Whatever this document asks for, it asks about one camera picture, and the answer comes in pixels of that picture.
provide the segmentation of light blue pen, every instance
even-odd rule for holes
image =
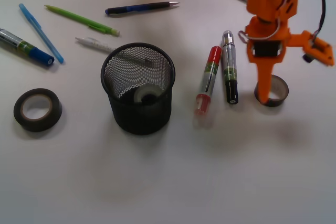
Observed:
[[[33,17],[32,14],[30,14],[30,12],[27,10],[24,4],[19,4],[19,7],[21,11],[23,12],[23,14],[25,15],[25,17],[27,18],[27,20],[29,21],[29,23],[31,23],[31,25],[37,31],[37,33],[42,38],[42,40],[45,42],[45,44],[47,44],[51,52],[53,52],[54,56],[59,61],[59,63],[63,63],[64,62],[63,57],[59,54],[57,49],[53,46],[51,41],[48,39],[47,35],[42,31],[42,28],[40,24],[37,22],[37,20]]]

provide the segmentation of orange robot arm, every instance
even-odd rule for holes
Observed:
[[[281,63],[287,47],[302,47],[310,59],[334,65],[332,47],[304,31],[292,35],[288,19],[297,13],[298,0],[247,0],[247,10],[255,14],[245,29],[249,61],[258,68],[259,98],[268,101],[271,73]]]

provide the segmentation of black cable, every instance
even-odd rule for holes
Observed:
[[[319,29],[314,33],[314,39],[313,42],[316,40],[317,35],[320,33],[323,24],[324,24],[324,20],[325,20],[325,13],[326,13],[326,0],[322,0],[322,15],[321,15],[321,19],[320,19],[320,25],[319,25]]]

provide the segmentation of black mesh cup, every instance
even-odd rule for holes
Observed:
[[[174,82],[172,60],[160,48],[145,43],[117,48],[101,69],[101,83],[116,122],[137,135],[154,133],[169,121]]]

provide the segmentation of wire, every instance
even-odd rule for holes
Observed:
[[[320,33],[323,24],[324,24],[324,20],[325,20],[325,13],[326,13],[327,7],[326,7],[326,0],[322,0],[322,15],[321,15],[321,19],[320,19],[320,25],[319,25],[319,29],[315,31],[314,33],[314,39],[313,42],[316,40],[317,35]]]
[[[284,7],[285,4],[286,4],[286,0],[282,0],[282,3],[281,3],[280,8],[281,8],[281,7]],[[245,44],[247,44],[248,40],[250,40],[250,39],[251,39],[251,40],[267,40],[267,39],[270,39],[270,38],[273,37],[275,34],[277,34],[278,31],[280,30],[280,25],[281,25],[281,20],[280,20],[280,18],[277,19],[277,23],[278,23],[278,25],[277,25],[277,29],[276,29],[275,32],[272,33],[270,36],[267,36],[267,37],[264,37],[264,38],[249,37],[244,31],[239,31],[239,32],[238,32],[238,36],[239,36],[240,40],[241,40],[243,43],[245,43]]]

